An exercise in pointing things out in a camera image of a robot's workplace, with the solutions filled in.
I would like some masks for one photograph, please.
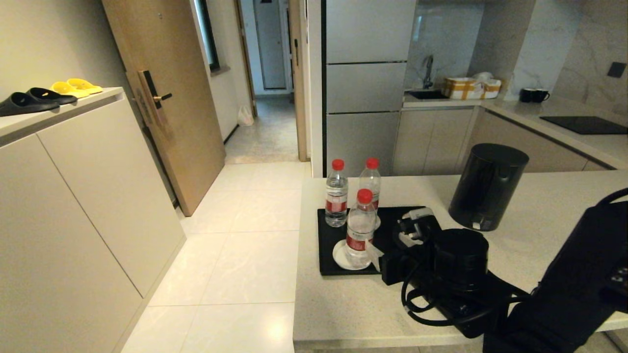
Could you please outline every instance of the black cooktop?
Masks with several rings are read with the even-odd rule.
[[[541,116],[540,118],[581,135],[628,134],[627,127],[597,116]]]

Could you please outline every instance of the refrigerator door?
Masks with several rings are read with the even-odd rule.
[[[328,0],[327,63],[408,59],[416,0]]]
[[[379,173],[391,175],[399,112],[327,115],[327,170],[345,161],[348,177],[359,177],[369,157],[379,158]]]
[[[405,63],[327,65],[327,113],[398,111]]]

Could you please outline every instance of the faucet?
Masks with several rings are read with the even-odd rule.
[[[423,89],[429,89],[434,85],[434,82],[431,81],[431,66],[434,63],[434,55],[429,55],[423,60],[423,65],[427,67],[427,72],[425,73],[425,78],[423,78]]]

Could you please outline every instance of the water bottle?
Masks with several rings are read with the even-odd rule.
[[[343,160],[332,161],[332,171],[327,176],[327,202],[325,202],[325,222],[332,227],[342,227],[347,221],[347,193],[349,181],[342,173]]]
[[[375,213],[379,207],[379,191],[382,185],[382,176],[377,170],[379,167],[379,160],[377,158],[369,158],[366,160],[366,168],[360,174],[360,188],[369,189],[373,193],[373,207],[375,207]],[[377,217],[375,229],[379,228],[381,223],[379,217]]]
[[[357,192],[357,202],[347,217],[347,260],[355,269],[363,269],[371,264],[366,253],[366,242],[373,241],[377,214],[372,203],[373,193],[369,189]]]

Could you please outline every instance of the red bottle cap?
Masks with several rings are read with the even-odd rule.
[[[345,168],[345,161],[343,160],[333,160],[332,161],[333,170],[343,170]]]
[[[377,169],[379,166],[379,160],[377,158],[369,158],[366,160],[366,168]]]
[[[373,200],[373,193],[369,189],[360,189],[357,192],[357,201],[361,204],[369,204]]]

